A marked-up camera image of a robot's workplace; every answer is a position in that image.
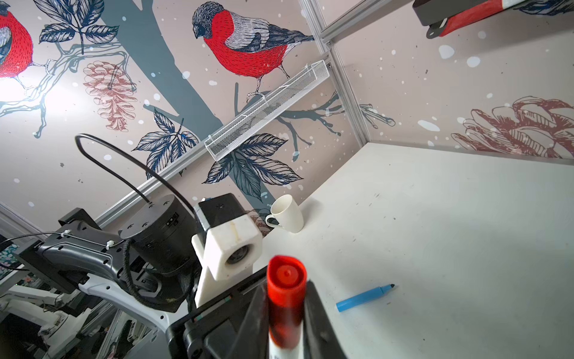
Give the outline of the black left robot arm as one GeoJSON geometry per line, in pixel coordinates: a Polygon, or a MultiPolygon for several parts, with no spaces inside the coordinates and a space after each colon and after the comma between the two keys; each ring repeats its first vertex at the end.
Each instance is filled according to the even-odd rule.
{"type": "Polygon", "coordinates": [[[160,330],[172,358],[225,358],[264,270],[263,234],[233,194],[188,208],[168,194],[146,203],[118,233],[83,209],[16,258],[64,293],[80,290],[160,330]]]}

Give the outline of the blue marker pen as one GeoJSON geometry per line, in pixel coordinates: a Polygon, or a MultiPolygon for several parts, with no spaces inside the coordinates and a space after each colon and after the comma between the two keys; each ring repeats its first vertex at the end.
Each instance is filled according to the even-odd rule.
{"type": "Polygon", "coordinates": [[[384,287],[376,287],[366,292],[357,294],[353,297],[350,297],[349,299],[338,302],[336,304],[336,309],[341,313],[343,311],[350,310],[351,308],[373,302],[387,295],[395,287],[395,284],[389,284],[384,287]]]}

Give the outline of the white marker pen red end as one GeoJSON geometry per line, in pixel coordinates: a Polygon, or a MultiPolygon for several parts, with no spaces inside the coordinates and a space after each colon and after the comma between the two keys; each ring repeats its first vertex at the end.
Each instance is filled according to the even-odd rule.
{"type": "Polygon", "coordinates": [[[303,334],[300,334],[299,341],[293,349],[286,349],[278,346],[268,336],[268,358],[269,359],[304,359],[303,354],[303,334]]]}

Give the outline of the aluminium frame crossbar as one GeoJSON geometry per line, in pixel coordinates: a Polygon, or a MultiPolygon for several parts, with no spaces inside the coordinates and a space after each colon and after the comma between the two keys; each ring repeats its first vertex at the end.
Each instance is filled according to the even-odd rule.
{"type": "Polygon", "coordinates": [[[324,43],[336,43],[362,28],[382,19],[400,7],[412,4],[408,0],[361,1],[321,31],[324,43]]]}

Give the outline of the red pen cap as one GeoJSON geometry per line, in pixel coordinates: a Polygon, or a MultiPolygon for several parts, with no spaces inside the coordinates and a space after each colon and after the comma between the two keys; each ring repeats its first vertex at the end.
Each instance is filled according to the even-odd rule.
{"type": "Polygon", "coordinates": [[[306,282],[306,268],[298,259],[279,255],[269,261],[269,334],[281,349],[295,349],[300,342],[306,282]]]}

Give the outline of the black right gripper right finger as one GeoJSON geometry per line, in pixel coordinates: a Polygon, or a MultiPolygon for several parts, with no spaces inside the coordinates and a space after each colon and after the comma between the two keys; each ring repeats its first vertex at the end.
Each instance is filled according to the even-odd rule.
{"type": "Polygon", "coordinates": [[[312,281],[306,283],[303,303],[303,357],[305,359],[346,359],[318,290],[312,281]]]}

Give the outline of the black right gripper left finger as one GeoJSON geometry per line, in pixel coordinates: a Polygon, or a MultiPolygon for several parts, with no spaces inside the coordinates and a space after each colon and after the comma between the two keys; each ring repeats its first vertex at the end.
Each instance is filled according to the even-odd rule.
{"type": "Polygon", "coordinates": [[[258,285],[227,358],[269,358],[267,282],[258,285]]]}

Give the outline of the white ceramic mug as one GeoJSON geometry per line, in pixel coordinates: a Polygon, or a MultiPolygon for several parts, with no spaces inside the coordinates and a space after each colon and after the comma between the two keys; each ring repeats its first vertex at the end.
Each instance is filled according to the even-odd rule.
{"type": "Polygon", "coordinates": [[[265,223],[272,228],[282,228],[290,233],[298,233],[304,227],[303,213],[290,194],[284,194],[271,205],[271,213],[265,223]]]}

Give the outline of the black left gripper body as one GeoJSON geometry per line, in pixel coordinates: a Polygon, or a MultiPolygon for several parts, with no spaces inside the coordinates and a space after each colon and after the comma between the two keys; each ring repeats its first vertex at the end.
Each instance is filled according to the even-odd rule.
{"type": "Polygon", "coordinates": [[[266,278],[264,267],[170,325],[166,331],[170,357],[225,358],[266,278]]]}

